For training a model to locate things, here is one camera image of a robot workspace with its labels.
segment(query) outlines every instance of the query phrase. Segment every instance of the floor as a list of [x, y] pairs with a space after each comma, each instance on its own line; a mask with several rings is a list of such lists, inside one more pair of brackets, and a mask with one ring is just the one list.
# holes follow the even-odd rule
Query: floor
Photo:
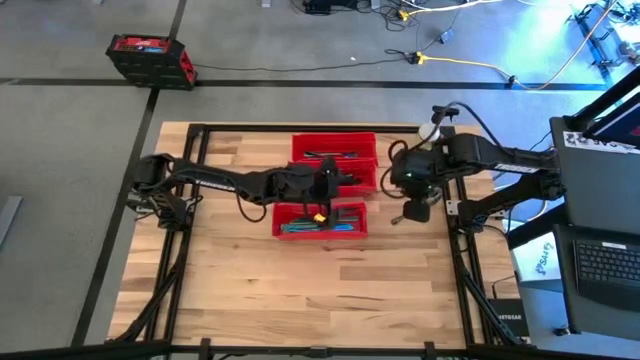
[[[456, 0], [432, 0], [433, 6]], [[178, 0], [8, 0], [0, 6], [0, 79], [118, 79], [104, 51], [115, 33], [167, 34]], [[567, 11], [514, 0], [459, 13], [454, 38], [431, 56], [499, 64], [523, 82], [545, 82], [582, 40]], [[421, 17], [419, 27], [385, 31], [375, 14], [296, 14], [287, 0], [188, 0], [178, 40], [197, 64], [219, 67], [317, 67], [390, 58], [447, 29], [453, 12]], [[602, 84], [588, 50], [560, 83]], [[502, 83], [491, 69], [430, 62], [266, 73], [200, 69], [201, 79], [384, 80]], [[598, 91], [207, 87], [161, 91], [143, 153], [163, 121], [359, 121], [423, 123], [430, 107], [467, 102], [508, 146], [528, 148], [548, 118], [573, 114]], [[111, 86], [16, 86], [0, 83], [0, 202], [22, 195], [0, 248], [0, 352], [70, 343], [134, 145], [149, 90]], [[459, 123], [473, 123], [463, 115]], [[549, 146], [547, 139], [539, 148]], [[514, 181], [505, 176], [498, 184]], [[539, 203], [522, 206], [526, 219]], [[133, 231], [125, 212], [88, 341], [106, 334]], [[560, 294], [523, 289], [533, 342], [541, 348], [634, 357], [640, 343], [593, 334], [555, 337], [563, 325]]]

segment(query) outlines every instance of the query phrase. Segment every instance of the red plastic tray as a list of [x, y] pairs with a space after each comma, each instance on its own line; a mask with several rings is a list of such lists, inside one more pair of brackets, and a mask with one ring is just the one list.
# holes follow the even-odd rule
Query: red plastic tray
[[[308, 204], [310, 216], [318, 213], [319, 206], [317, 204]], [[277, 203], [273, 207], [273, 218], [271, 223], [271, 233], [280, 240], [331, 240], [331, 239], [361, 239], [367, 237], [367, 207], [364, 203], [342, 203], [332, 205], [333, 210], [337, 209], [354, 209], [354, 213], [358, 216], [358, 222], [351, 223], [354, 231], [333, 231], [324, 230], [308, 233], [282, 233], [280, 225], [288, 224], [294, 219], [304, 217], [304, 207], [302, 204]]]
[[355, 158], [334, 156], [336, 159], [374, 159], [378, 165], [374, 133], [321, 133], [293, 135], [291, 160], [316, 160], [304, 156], [307, 151], [321, 153], [357, 154]]
[[[322, 165], [322, 160], [302, 160], [296, 163], [307, 164], [318, 169]], [[356, 179], [360, 180], [358, 185], [339, 186], [338, 195], [340, 197], [367, 196], [378, 190], [377, 166], [374, 159], [336, 159], [336, 164], [343, 174], [353, 174]]]

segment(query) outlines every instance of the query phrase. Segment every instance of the white cable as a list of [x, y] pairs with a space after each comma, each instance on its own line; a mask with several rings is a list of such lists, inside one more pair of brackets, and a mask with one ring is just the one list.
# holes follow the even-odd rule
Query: white cable
[[538, 2], [530, 2], [530, 1], [525, 1], [525, 0], [516, 0], [517, 2], [524, 4], [524, 5], [529, 5], [529, 6], [540, 6], [540, 7], [548, 7], [548, 8], [554, 8], [554, 9], [560, 9], [560, 8], [565, 8], [567, 6], [570, 6], [570, 3], [565, 3], [563, 5], [551, 5], [550, 2], [546, 2], [546, 3], [538, 3]]
[[411, 5], [417, 9], [420, 9], [420, 12], [436, 12], [436, 11], [451, 11], [451, 10], [458, 10], [458, 9], [463, 9], [463, 8], [467, 8], [467, 7], [471, 7], [474, 5], [478, 5], [478, 4], [490, 4], [490, 3], [494, 3], [494, 2], [500, 2], [502, 0], [477, 0], [477, 1], [473, 1], [473, 2], [468, 2], [466, 4], [462, 4], [462, 5], [453, 5], [453, 6], [445, 6], [445, 7], [441, 7], [441, 8], [426, 8], [426, 7], [422, 7], [420, 5], [416, 5], [414, 3], [412, 3], [409, 0], [402, 0], [403, 3], [406, 3], [408, 5]]

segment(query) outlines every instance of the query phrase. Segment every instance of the sticker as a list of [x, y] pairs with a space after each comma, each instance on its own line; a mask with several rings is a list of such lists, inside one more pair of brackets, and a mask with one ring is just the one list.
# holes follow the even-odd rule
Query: sticker
[[581, 132], [564, 131], [564, 146], [584, 149], [595, 150], [604, 152], [613, 152], [619, 154], [640, 154], [640, 150], [635, 149], [633, 146], [620, 144], [617, 142], [604, 142], [599, 140], [587, 139], [582, 136]]
[[210, 188], [214, 188], [214, 189], [230, 191], [230, 192], [235, 192], [236, 191], [236, 189], [233, 186], [228, 186], [228, 185], [223, 185], [223, 184], [216, 184], [216, 183], [212, 183], [212, 182], [209, 182], [209, 181], [196, 180], [196, 184], [202, 185], [202, 186], [206, 186], [206, 187], [210, 187]]
[[606, 246], [606, 247], [612, 247], [614, 249], [622, 249], [622, 250], [627, 250], [627, 247], [624, 245], [620, 245], [620, 244], [614, 244], [614, 243], [602, 243], [602, 246]]
[[537, 168], [527, 167], [527, 166], [519, 166], [519, 165], [509, 165], [509, 164], [498, 164], [494, 168], [494, 170], [503, 170], [509, 172], [517, 172], [517, 173], [525, 173], [525, 174], [533, 174], [538, 171]]

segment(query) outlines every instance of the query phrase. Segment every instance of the red toolbox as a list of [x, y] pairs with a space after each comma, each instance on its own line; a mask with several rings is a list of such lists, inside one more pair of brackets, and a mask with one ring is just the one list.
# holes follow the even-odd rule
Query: red toolbox
[[[314, 169], [320, 168], [321, 160], [302, 160], [297, 161], [298, 164], [307, 164]], [[357, 185], [339, 186], [338, 194], [340, 197], [367, 196], [378, 190], [378, 182], [376, 178], [376, 162], [374, 159], [336, 159], [338, 170], [345, 175], [353, 175], [360, 180]]]
[[293, 135], [291, 160], [318, 160], [324, 156], [337, 159], [374, 159], [376, 135], [374, 133], [320, 133]]
[[302, 204], [277, 203], [273, 206], [271, 233], [280, 240], [331, 240], [331, 239], [361, 239], [367, 236], [367, 207], [364, 203], [343, 203], [332, 205], [332, 211], [346, 211], [346, 217], [355, 220], [345, 222], [353, 226], [352, 230], [320, 230], [314, 232], [287, 232], [282, 225], [288, 225], [296, 219], [305, 216], [313, 217], [319, 212], [317, 204], [307, 205], [308, 214], [305, 215]]

